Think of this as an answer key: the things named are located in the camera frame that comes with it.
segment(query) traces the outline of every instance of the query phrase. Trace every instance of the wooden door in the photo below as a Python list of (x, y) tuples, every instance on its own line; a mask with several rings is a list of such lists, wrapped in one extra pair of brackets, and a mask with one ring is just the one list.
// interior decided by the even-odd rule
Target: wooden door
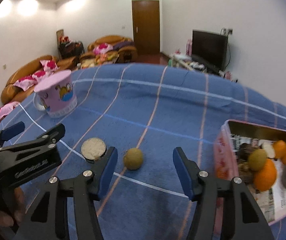
[(133, 0), (134, 43), (139, 55), (160, 53), (160, 1)]

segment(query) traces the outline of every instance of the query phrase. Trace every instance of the mug handle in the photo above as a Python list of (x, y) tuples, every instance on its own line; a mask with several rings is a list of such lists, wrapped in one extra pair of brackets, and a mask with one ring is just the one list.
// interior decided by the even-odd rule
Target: mug handle
[(45, 111), (46, 110), (45, 107), (41, 105), (38, 101), (39, 101), (38, 96), (36, 95), (36, 93), (34, 93), (33, 103), (35, 108), (39, 111)]

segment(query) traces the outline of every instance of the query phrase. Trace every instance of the metal screw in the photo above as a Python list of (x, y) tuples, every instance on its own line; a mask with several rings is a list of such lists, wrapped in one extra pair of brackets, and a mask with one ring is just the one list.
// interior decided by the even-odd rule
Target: metal screw
[(53, 183), (57, 182), (57, 178), (51, 177), (48, 181), (53, 184)]
[(242, 183), (242, 179), (240, 179), (239, 177), (235, 177), (233, 179), (233, 181), (236, 183), (236, 184), (241, 184)]
[(84, 171), (84, 172), (83, 172), (83, 176), (84, 176), (84, 177), (92, 176), (92, 174), (93, 174), (92, 171)]
[(200, 172), (199, 172), (199, 175), (200, 175), (201, 177), (204, 177), (204, 178), (206, 178), (207, 176), (209, 176), (209, 174), (208, 174), (206, 171), (200, 171)]

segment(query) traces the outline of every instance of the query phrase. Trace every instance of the pink pillow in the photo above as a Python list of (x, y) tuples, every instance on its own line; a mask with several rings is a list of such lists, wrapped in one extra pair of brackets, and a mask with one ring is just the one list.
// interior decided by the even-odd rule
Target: pink pillow
[(44, 70), (38, 70), (32, 75), (32, 78), (34, 78), (37, 81), (37, 83), (39, 83), (44, 78), (47, 78), (47, 77), (51, 76), (52, 74), (53, 74), (53, 72), (51, 72), (51, 71), (45, 72)]
[(95, 55), (99, 55), (99, 54), (105, 54), (106, 52), (113, 50), (113, 46), (111, 44), (107, 44), (107, 43), (102, 43), (99, 46), (97, 46), (93, 52)]
[(56, 65), (56, 62), (53, 60), (40, 60), (40, 62), (42, 64), (45, 72), (47, 72), (47, 71), (54, 72), (54, 71), (58, 70), (58, 66)]
[(0, 108), (0, 120), (4, 117), (10, 114), (14, 110), (15, 107), (17, 107), (19, 102), (12, 102), (4, 105)]
[(36, 85), (37, 81), (35, 78), (32, 78), (31, 75), (27, 76), (27, 77), (22, 77), (19, 80), (17, 80), (13, 86), (19, 87), (21, 89), (25, 91), (27, 91), (29, 88), (31, 88), (32, 86)]

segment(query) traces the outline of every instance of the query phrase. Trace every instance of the television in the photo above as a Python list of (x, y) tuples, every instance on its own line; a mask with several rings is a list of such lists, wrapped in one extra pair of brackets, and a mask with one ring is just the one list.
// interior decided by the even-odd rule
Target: television
[(201, 57), (221, 71), (225, 69), (227, 47), (227, 36), (204, 31), (193, 31), (192, 56)]

